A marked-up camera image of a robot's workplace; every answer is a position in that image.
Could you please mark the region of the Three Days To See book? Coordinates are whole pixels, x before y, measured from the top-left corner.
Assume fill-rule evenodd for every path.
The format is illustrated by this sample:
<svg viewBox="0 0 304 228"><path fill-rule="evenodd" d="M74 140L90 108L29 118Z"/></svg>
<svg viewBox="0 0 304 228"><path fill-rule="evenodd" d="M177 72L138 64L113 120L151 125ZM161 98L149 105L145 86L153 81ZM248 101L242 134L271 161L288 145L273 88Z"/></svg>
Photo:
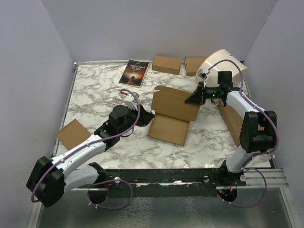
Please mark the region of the Three Days To See book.
<svg viewBox="0 0 304 228"><path fill-rule="evenodd" d="M119 83L140 88L148 68L149 62L129 60Z"/></svg>

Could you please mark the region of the white cylindrical drum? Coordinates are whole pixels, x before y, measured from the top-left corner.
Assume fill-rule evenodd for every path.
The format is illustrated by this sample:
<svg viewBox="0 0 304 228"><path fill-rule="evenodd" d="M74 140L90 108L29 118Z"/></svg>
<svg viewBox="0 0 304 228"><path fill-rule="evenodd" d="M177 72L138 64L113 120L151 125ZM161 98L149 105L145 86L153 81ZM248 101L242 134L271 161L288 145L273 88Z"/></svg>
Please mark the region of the white cylindrical drum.
<svg viewBox="0 0 304 228"><path fill-rule="evenodd" d="M232 72L232 82L234 87L240 87L241 86L241 75L237 69L237 67L229 62L224 61L219 64L217 64L215 67L210 69L213 65L215 65L217 62L221 60L231 60L234 62L239 69L241 70L243 76L246 76L248 73L248 68L241 63L238 59L236 59L232 54L230 54L225 49L221 49L215 53L213 53L211 56L209 56L199 67L199 69L196 72L196 75L194 77L194 82L198 84L203 79L198 75L200 70L209 70L209 73L207 74L207 81L205 82L205 86L207 87L217 87L218 84L218 72L219 71L231 71Z"/></svg>

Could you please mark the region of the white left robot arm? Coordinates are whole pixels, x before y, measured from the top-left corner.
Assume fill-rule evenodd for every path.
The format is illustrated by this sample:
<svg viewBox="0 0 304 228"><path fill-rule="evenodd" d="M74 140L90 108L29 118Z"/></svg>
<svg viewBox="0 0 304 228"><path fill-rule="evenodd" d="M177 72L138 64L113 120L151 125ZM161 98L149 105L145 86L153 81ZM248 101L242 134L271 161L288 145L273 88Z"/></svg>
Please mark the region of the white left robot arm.
<svg viewBox="0 0 304 228"><path fill-rule="evenodd" d="M105 176L99 165L91 163L82 169L79 166L113 147L135 126L147 126L154 117L142 105L138 109L115 106L108 120L82 143L60 156L51 159L43 156L36 161L26 184L32 193L31 201L41 202L47 208L68 190L90 184L101 187Z"/></svg>

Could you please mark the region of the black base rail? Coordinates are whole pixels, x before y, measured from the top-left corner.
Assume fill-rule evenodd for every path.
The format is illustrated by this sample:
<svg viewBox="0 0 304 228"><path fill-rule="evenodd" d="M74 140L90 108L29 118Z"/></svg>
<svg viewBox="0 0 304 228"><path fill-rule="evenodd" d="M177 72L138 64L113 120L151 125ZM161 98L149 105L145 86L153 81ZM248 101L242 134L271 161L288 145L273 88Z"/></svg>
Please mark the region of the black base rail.
<svg viewBox="0 0 304 228"><path fill-rule="evenodd" d="M101 181L119 177L130 183L133 197L216 197L217 187L245 186L242 173L226 180L220 168L195 169L105 169Z"/></svg>

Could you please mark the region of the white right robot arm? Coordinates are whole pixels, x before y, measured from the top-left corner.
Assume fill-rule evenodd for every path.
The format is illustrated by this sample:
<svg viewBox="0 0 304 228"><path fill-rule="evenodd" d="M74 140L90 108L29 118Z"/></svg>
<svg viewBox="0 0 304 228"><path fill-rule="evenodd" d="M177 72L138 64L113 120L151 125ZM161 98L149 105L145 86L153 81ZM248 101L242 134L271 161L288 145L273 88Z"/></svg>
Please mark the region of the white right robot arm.
<svg viewBox="0 0 304 228"><path fill-rule="evenodd" d="M203 105L207 99L221 99L243 119L240 145L229 159L223 161L218 171L219 182L228 186L237 180L254 157L277 146L277 116L275 112L266 111L253 103L240 88L234 87L231 71L218 72L217 87L205 86L200 81L185 103Z"/></svg>

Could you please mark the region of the cardboard box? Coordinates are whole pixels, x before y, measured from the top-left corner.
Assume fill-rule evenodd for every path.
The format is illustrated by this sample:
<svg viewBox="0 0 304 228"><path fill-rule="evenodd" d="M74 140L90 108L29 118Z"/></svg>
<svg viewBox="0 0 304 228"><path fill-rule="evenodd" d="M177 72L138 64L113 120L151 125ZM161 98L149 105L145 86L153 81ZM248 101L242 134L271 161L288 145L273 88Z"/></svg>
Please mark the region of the cardboard box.
<svg viewBox="0 0 304 228"><path fill-rule="evenodd" d="M186 76L195 76L198 69L206 59L206 57L186 57L184 60Z"/></svg>
<svg viewBox="0 0 304 228"><path fill-rule="evenodd" d="M155 56L152 63L152 70L173 74L173 75L179 75L181 63L182 63L181 59L164 57L164 56Z"/></svg>
<svg viewBox="0 0 304 228"><path fill-rule="evenodd" d="M155 117L148 135L170 143L185 145L190 122L197 119L200 104L187 104L190 92L158 85L152 97Z"/></svg>
<svg viewBox="0 0 304 228"><path fill-rule="evenodd" d="M57 133L57 138L68 150L78 146L90 136L91 133L77 119L71 121Z"/></svg>
<svg viewBox="0 0 304 228"><path fill-rule="evenodd" d="M226 99L226 106L224 102L220 101L218 110L233 138L236 146L240 145L240 133L243 124L243 119L246 112L259 113L257 108L259 106L250 100L250 97L238 91L229 92Z"/></svg>

